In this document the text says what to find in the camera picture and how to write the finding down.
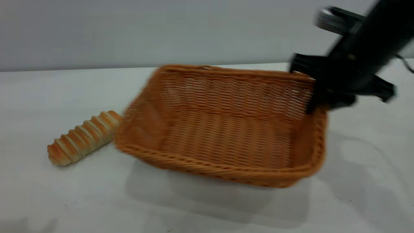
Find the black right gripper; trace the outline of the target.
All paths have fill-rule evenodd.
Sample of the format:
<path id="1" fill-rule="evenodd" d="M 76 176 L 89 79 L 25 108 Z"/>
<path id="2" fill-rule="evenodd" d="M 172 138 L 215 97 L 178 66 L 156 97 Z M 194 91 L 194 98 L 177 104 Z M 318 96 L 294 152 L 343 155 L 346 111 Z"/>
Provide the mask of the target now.
<path id="1" fill-rule="evenodd" d="M 377 72 L 396 54 L 392 40 L 343 36 L 328 56 L 295 54 L 289 71 L 315 79 L 306 114 L 322 105 L 329 109 L 351 107 L 357 97 L 374 96 L 389 102 L 395 86 Z"/>

